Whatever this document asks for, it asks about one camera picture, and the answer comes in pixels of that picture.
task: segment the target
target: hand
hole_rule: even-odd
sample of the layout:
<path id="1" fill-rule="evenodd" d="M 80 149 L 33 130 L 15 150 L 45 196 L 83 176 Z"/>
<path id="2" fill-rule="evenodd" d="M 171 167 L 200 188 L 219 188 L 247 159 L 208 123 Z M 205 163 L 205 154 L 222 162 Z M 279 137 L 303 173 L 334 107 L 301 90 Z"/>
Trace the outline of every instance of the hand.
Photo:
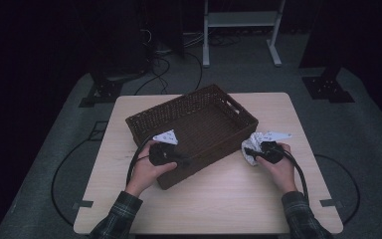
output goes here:
<path id="1" fill-rule="evenodd" d="M 290 152 L 290 146 L 284 143 L 278 143 L 284 150 Z M 282 158 L 276 164 L 272 164 L 260 156 L 256 157 L 256 161 L 264 166 L 271 174 L 275 185 L 281 190 L 283 194 L 290 191 L 297 191 L 294 181 L 294 168 L 293 164 L 286 157 Z"/>
<path id="2" fill-rule="evenodd" d="M 161 174 L 176 168 L 176 162 L 169 162 L 164 165 L 154 166 L 149 158 L 150 147 L 158 143 L 149 141 L 141 153 L 138 155 L 138 162 L 135 164 L 131 180 L 126 185 L 125 192 L 139 197 L 142 191 L 151 186 Z"/>

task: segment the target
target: table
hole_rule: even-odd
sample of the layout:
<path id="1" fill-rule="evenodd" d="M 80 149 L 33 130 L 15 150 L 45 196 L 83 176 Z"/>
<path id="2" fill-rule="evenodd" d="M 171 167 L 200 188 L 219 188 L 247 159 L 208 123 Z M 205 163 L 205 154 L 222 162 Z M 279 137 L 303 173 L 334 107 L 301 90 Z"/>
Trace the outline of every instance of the table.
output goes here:
<path id="1" fill-rule="evenodd" d="M 308 186 L 310 206 L 318 221 L 331 233 L 342 231 L 334 206 L 322 207 L 330 194 L 285 93 L 230 94 L 259 120 L 257 131 L 289 132 L 291 145 Z M 127 117 L 171 100 L 168 96 L 119 97 L 114 105 L 95 166 L 74 225 L 88 234 L 106 217 L 125 179 L 136 145 L 125 122 Z M 302 191 L 295 173 L 296 186 Z M 250 166 L 240 150 L 220 159 L 168 190 L 157 182 L 145 190 L 144 201 L 132 224 L 132 234 L 279 234 L 287 233 L 281 194 L 260 166 Z"/>
<path id="2" fill-rule="evenodd" d="M 286 0 L 281 0 L 278 11 L 265 12 L 209 12 L 209 0 L 204 2 L 203 66 L 210 67 L 209 28 L 210 27 L 260 27 L 273 26 L 272 38 L 267 40 L 268 48 L 276 67 L 282 65 L 276 50 L 276 38 L 281 25 Z"/>

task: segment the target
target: gray carpet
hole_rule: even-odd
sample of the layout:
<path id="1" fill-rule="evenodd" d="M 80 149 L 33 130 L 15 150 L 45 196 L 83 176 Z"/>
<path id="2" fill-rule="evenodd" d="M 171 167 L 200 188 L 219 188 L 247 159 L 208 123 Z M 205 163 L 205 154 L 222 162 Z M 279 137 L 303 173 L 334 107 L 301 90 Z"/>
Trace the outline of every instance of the gray carpet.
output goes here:
<path id="1" fill-rule="evenodd" d="M 335 238 L 382 238 L 382 113 L 362 82 L 345 69 L 337 80 L 355 103 L 331 104 L 326 100 L 311 99 L 301 77 L 317 75 L 321 69 L 298 68 L 307 37 L 279 35 L 277 47 L 283 61 L 280 68 L 272 63 L 266 37 L 242 37 L 236 45 L 211 48 L 211 67 L 203 70 L 201 87 L 217 84 L 227 93 L 288 93 L 313 152 L 344 165 L 359 186 L 359 210 Z M 201 47 L 187 51 L 202 59 Z M 170 63 L 169 71 L 162 76 L 168 83 L 165 92 L 162 83 L 155 80 L 138 94 L 194 91 L 200 74 L 197 61 L 189 55 L 184 59 L 173 55 L 164 59 Z M 156 73 L 162 73 L 165 67 L 165 62 L 155 61 Z M 153 77 L 148 73 L 124 84 L 121 94 L 133 95 Z M 91 77 L 85 75 L 71 92 L 1 223 L 0 238 L 85 238 L 77 235 L 58 215 L 52 204 L 51 185 L 60 163 L 76 145 L 88 138 L 96 121 L 110 117 L 113 104 L 79 108 L 92 83 Z M 76 206 L 82 200 L 98 149 L 99 141 L 85 141 L 67 157 L 56 177 L 56 202 L 70 222 L 76 218 Z M 351 178 L 336 162 L 324 157 L 317 157 L 317 161 L 332 198 L 340 205 L 338 212 L 344 221 L 355 209 L 357 201 Z"/>

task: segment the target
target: person's right hand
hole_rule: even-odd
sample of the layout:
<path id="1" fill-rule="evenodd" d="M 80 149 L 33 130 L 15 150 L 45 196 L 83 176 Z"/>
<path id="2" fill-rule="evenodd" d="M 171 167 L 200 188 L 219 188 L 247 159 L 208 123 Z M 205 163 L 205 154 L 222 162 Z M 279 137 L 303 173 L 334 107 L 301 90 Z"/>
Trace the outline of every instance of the person's right hand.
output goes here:
<path id="1" fill-rule="evenodd" d="M 278 143 L 284 150 L 290 152 L 290 146 L 284 143 Z M 283 194 L 290 191 L 297 191 L 294 181 L 294 168 L 293 164 L 286 157 L 282 158 L 276 164 L 272 164 L 264 158 L 257 156 L 256 161 L 264 166 L 271 174 L 276 186 Z"/>

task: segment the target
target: person's left hand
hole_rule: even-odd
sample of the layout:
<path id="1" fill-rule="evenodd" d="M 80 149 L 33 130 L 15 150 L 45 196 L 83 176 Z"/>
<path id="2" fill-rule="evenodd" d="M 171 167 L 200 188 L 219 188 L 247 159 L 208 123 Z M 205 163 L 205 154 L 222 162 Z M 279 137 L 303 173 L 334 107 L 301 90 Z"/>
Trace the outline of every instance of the person's left hand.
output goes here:
<path id="1" fill-rule="evenodd" d="M 154 166 L 149 158 L 150 147 L 158 143 L 149 141 L 141 153 L 138 155 L 138 162 L 135 164 L 131 180 L 126 185 L 125 192 L 138 197 L 142 191 L 151 186 L 161 174 L 176 168 L 176 162 L 169 162 L 164 165 Z"/>

